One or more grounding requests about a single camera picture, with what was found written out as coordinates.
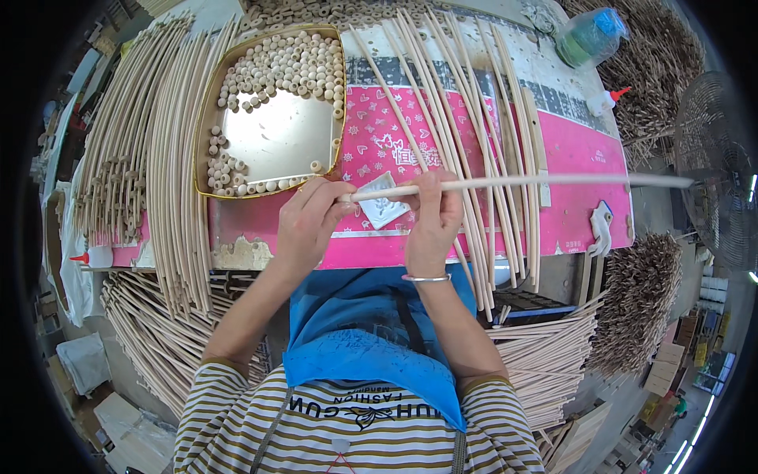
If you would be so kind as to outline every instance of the striped shirt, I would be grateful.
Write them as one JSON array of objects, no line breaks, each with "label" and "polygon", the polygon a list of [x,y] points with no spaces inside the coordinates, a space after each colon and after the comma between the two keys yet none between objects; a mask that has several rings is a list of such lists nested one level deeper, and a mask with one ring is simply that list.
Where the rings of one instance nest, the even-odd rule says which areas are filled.
[{"label": "striped shirt", "polygon": [[[201,366],[177,434],[174,472],[247,474],[255,452],[285,410],[259,472],[444,472],[453,464],[456,430],[411,392],[382,381],[314,381],[289,400],[279,366],[250,388],[215,359]],[[467,421],[466,472],[544,472],[513,387],[482,378],[461,399]],[[344,460],[332,446],[349,442]]]}]

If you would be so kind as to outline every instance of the metal tray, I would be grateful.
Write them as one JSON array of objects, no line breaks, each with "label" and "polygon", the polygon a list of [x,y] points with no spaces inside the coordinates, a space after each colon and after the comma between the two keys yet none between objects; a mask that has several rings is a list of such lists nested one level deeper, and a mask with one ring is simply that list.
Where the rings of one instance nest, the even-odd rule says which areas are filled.
[{"label": "metal tray", "polygon": [[[339,149],[332,147],[332,140],[341,138],[344,119],[335,120],[331,103],[323,97],[309,96],[304,99],[295,94],[278,89],[277,92],[250,111],[241,107],[232,112],[226,107],[218,107],[218,93],[227,74],[227,68],[244,56],[248,48],[262,44],[265,38],[274,34],[297,36],[299,31],[308,34],[319,33],[324,38],[334,38],[342,42],[336,27],[331,25],[296,25],[271,31],[241,42],[227,51],[216,67],[203,96],[202,108],[195,129],[193,165],[195,188],[208,197],[219,199],[247,199],[279,193],[246,194],[245,196],[216,196],[208,185],[208,154],[211,129],[218,125],[227,142],[219,147],[222,152],[243,160],[247,168],[243,172],[247,184],[257,184],[270,180],[289,180],[292,177],[312,177],[330,173],[337,163]],[[250,93],[237,94],[240,103],[252,97]],[[328,170],[314,174],[310,164],[318,160]]]}]

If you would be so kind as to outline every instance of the pink table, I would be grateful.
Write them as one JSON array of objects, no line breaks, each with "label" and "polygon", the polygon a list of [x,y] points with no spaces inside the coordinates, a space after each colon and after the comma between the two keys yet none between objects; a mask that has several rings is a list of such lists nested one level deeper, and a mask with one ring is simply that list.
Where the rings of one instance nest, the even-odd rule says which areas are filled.
[{"label": "pink table", "polygon": [[[412,91],[407,87],[391,90],[430,168],[440,166],[439,155]],[[483,176],[481,151],[468,114],[460,96],[448,94],[472,172]],[[360,187],[386,171],[391,171],[397,183],[421,173],[380,87],[348,86],[345,100],[347,122],[335,179],[348,180]],[[495,112],[490,111],[496,124]],[[539,112],[539,117],[550,173],[626,173],[622,146],[617,139],[544,111]],[[541,255],[584,252],[594,242],[589,217],[602,199],[614,213],[613,248],[633,243],[626,225],[627,215],[631,215],[631,197],[623,185],[553,185],[550,192],[552,207],[540,211]],[[208,226],[214,268],[263,269],[271,254],[276,254],[278,212],[290,196],[291,193],[279,193],[237,201],[210,199]],[[484,190],[479,193],[479,202],[486,223]],[[415,216],[409,212],[376,230],[361,212],[348,216],[338,224],[320,268],[402,265],[406,236],[414,221]],[[462,234],[459,239],[466,251]],[[502,235],[496,240],[496,251],[504,256]],[[449,257],[455,258],[452,251]]]}]

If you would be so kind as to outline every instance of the bracelet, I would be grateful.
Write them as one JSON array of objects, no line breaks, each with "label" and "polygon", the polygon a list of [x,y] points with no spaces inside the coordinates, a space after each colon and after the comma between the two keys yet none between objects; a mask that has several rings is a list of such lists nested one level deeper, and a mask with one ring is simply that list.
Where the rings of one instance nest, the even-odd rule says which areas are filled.
[{"label": "bracelet", "polygon": [[416,278],[416,277],[413,277],[413,276],[411,276],[411,275],[408,275],[408,274],[406,273],[406,274],[405,274],[405,275],[403,275],[401,278],[402,278],[403,280],[405,280],[405,281],[412,281],[413,283],[419,283],[419,282],[422,282],[422,281],[450,281],[450,279],[451,279],[452,277],[453,277],[453,276],[452,276],[450,273],[448,273],[448,274],[447,274],[446,276],[444,276],[444,277],[435,277],[435,278]]}]

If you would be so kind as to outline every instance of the table surface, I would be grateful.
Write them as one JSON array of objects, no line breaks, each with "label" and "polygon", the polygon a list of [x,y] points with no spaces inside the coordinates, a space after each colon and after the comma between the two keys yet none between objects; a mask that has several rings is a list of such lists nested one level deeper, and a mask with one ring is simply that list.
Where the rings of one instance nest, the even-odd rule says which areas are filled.
[{"label": "table surface", "polygon": [[[587,97],[603,90],[594,69],[577,71],[565,66],[557,57],[551,39],[540,36],[539,43],[534,43],[527,38],[531,31],[522,25],[465,8],[455,7],[453,10],[455,14],[469,17],[461,26],[462,33],[475,65],[477,79],[488,97],[493,95],[495,80],[491,71],[480,71],[476,67],[477,63],[485,63],[486,50],[472,18],[476,15],[482,20],[493,21],[500,29],[513,57],[520,85],[529,87],[534,94],[550,173],[626,173],[623,149],[612,113],[607,112],[600,118],[592,117],[584,102]],[[430,168],[436,168],[439,157],[434,142],[428,136],[428,126],[383,30],[373,27],[360,34],[377,54],[374,60],[390,84],[393,95],[399,100],[406,121],[430,162]],[[342,42],[349,86],[346,89],[343,146],[334,177],[349,180],[359,187],[386,171],[391,172],[397,183],[412,179],[421,170],[390,108],[389,99],[384,97],[377,85],[352,35],[343,34]],[[460,96],[453,92],[454,80],[433,40],[427,40],[426,45],[448,90],[449,103],[459,120],[458,129],[465,148],[470,150],[468,161],[472,172],[481,176],[484,174],[481,151]],[[491,100],[488,103],[492,108],[490,113],[495,128],[499,129],[496,106]],[[589,217],[603,199],[614,214],[610,226],[612,248],[630,246],[634,242],[634,237],[627,234],[627,216],[633,218],[633,215],[631,195],[624,185],[552,185],[550,193],[552,206],[540,210],[541,255],[584,252],[594,242]],[[278,210],[291,194],[284,192],[240,200],[210,199],[208,228],[213,268],[265,268],[268,260],[276,254]],[[484,211],[487,205],[483,190],[479,193],[479,201]],[[405,240],[414,220],[413,213],[408,212],[381,229],[374,229],[362,212],[348,216],[338,224],[320,268],[402,265]],[[462,234],[459,239],[466,251]],[[138,255],[145,253],[140,247],[114,250],[114,265],[134,263]],[[496,253],[504,257],[503,239],[499,233]],[[456,261],[452,251],[449,260]]]}]

